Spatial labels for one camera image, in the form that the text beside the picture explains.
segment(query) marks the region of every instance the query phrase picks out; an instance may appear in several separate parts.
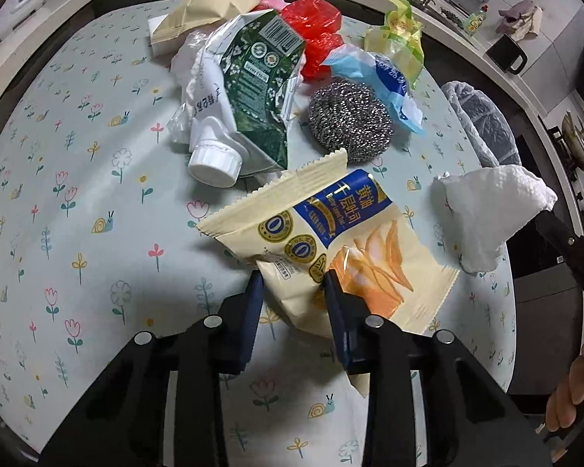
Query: grey plastic bin liner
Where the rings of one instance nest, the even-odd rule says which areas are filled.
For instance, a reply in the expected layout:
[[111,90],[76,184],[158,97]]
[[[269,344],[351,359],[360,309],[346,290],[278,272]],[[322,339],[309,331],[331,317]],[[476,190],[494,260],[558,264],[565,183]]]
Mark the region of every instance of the grey plastic bin liner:
[[442,91],[483,167],[521,165],[511,127],[488,96],[459,81],[444,84]]

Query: blue label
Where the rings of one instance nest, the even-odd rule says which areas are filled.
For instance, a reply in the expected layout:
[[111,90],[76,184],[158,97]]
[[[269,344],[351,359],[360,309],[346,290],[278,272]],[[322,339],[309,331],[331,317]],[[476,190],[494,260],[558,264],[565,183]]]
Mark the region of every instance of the blue label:
[[364,170],[355,170],[341,181],[294,206],[328,248],[334,238],[382,211],[392,201]]
[[385,87],[392,93],[406,95],[406,78],[394,65],[380,58],[375,58],[376,74]]

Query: beige snack package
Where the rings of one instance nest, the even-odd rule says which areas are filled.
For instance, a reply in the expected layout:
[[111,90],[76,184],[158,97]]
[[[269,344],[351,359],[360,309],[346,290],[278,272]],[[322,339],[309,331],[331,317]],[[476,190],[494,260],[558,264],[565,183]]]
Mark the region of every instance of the beige snack package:
[[332,336],[319,288],[334,268],[343,290],[364,298],[373,314],[421,334],[459,271],[439,265],[372,175],[347,174],[346,162],[341,149],[285,172],[197,227],[256,262],[301,330]]
[[173,40],[197,26],[232,17],[253,10],[262,0],[183,0],[167,15],[151,35],[151,43]]

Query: tablecloth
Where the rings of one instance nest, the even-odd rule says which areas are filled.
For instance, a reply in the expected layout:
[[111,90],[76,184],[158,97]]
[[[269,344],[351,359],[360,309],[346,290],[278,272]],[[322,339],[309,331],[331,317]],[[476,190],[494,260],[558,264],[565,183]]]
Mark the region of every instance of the tablecloth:
[[[166,129],[180,90],[170,58],[152,58],[147,19],[175,2],[87,24],[37,76],[0,136],[0,415],[37,450],[136,332],[184,330],[243,290],[250,272],[194,226],[255,184],[192,180],[186,150]],[[364,29],[344,18],[347,41],[359,43]],[[425,135],[396,136],[364,168],[436,259],[457,266],[459,241],[442,227],[449,206],[433,205],[431,182],[480,165],[427,71],[414,95]],[[323,154],[303,123],[304,104],[300,94],[292,166]],[[428,329],[453,330],[504,389],[515,354],[511,284],[504,248],[495,272],[461,272]],[[293,329],[276,308],[264,305],[247,370],[220,379],[231,465],[361,462],[367,401],[329,341]],[[418,408],[420,399],[418,389]],[[420,420],[417,431],[423,464]]]

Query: silver bolt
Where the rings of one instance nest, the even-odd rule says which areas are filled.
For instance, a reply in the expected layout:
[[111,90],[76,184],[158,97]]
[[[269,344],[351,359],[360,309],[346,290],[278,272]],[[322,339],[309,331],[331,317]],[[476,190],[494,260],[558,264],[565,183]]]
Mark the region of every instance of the silver bolt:
[[439,330],[437,332],[437,340],[442,344],[452,344],[455,336],[450,330]]
[[204,319],[204,325],[206,325],[208,328],[216,328],[217,326],[221,326],[222,324],[223,318],[217,316],[216,314],[208,316],[207,318]]
[[151,340],[151,334],[149,332],[138,332],[134,336],[134,341],[139,346],[143,346],[144,344],[147,344],[150,340]]
[[380,316],[376,316],[375,314],[368,316],[366,318],[366,324],[370,328],[381,328],[383,326],[383,323],[385,323],[383,318],[381,318]]

